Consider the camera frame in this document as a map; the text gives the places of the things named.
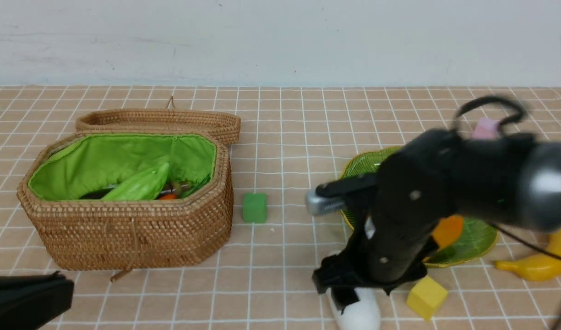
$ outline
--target orange toy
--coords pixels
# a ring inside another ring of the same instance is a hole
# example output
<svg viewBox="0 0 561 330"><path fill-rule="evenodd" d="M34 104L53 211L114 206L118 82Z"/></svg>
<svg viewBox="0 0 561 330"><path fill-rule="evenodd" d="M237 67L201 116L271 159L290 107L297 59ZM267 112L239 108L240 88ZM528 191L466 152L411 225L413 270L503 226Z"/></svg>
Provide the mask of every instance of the orange toy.
<svg viewBox="0 0 561 330"><path fill-rule="evenodd" d="M452 215L441 219L431 234L439 245L439 251L457 242L463 231L463 217Z"/></svg>

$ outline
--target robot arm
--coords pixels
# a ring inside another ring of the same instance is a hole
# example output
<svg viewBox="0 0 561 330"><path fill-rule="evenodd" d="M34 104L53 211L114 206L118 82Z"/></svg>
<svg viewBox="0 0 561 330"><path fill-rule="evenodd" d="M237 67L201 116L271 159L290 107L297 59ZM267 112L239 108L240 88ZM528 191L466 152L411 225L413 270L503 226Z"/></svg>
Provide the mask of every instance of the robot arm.
<svg viewBox="0 0 561 330"><path fill-rule="evenodd" d="M318 186L307 194L312 215L347 208L356 227L339 255L323 259L313 274L317 291L381 288L387 294L423 278L423 260L439 246L431 233L459 214L539 232L561 228L561 143L531 133L505 134L525 115L517 102L485 96L472 109L498 103L514 114L500 122L497 140L464 139L454 128L431 129L388 157L376 173ZM347 299L341 299L344 308Z"/></svg>

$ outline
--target wicker basket lid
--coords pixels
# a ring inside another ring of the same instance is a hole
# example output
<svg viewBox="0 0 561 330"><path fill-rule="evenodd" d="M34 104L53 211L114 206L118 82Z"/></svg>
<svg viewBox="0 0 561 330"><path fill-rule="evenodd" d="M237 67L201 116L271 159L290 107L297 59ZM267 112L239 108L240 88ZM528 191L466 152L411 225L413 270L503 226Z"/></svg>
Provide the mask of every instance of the wicker basket lid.
<svg viewBox="0 0 561 330"><path fill-rule="evenodd" d="M222 111L177 110L171 96L165 109L112 109L93 111L77 119L77 132L111 133L115 129L201 130L223 144L234 144L240 138L241 119Z"/></svg>

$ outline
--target woven plate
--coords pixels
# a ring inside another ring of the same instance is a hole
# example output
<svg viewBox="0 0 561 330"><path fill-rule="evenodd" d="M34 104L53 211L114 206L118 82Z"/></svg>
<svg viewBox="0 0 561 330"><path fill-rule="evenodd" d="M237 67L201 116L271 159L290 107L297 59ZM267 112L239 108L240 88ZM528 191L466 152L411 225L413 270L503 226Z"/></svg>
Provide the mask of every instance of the woven plate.
<svg viewBox="0 0 561 330"><path fill-rule="evenodd" d="M381 162L399 149L400 147L396 146L384 148L377 152L362 153L349 161L340 178L376 171ZM341 213L345 222L353 230L353 215L346 210ZM498 236L497 230L483 221L464 218L463 231L460 238L449 247L433 255L425 265L432 268L443 268L477 259L488 253L496 245Z"/></svg>

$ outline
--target wicker basket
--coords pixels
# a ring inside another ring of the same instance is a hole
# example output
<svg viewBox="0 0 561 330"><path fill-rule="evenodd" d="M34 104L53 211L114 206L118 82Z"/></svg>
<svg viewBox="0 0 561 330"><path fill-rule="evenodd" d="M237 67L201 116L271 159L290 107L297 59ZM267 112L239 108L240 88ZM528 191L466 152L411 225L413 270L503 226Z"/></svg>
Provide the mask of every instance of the wicker basket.
<svg viewBox="0 0 561 330"><path fill-rule="evenodd" d="M156 133L164 129L105 129L105 133ZM182 267L201 263L229 239L234 209L227 147L201 130L217 148L215 173L203 188L180 200L43 201L28 186L36 169L52 154L84 136L81 131L40 152L18 186L18 199L52 259L66 270L122 270Z"/></svg>
<svg viewBox="0 0 561 330"><path fill-rule="evenodd" d="M239 141L240 117L220 111L169 110L174 107L171 97L166 109L115 109L94 111L77 119L76 131L108 132L113 129L148 129L178 132L197 130L229 145Z"/></svg>

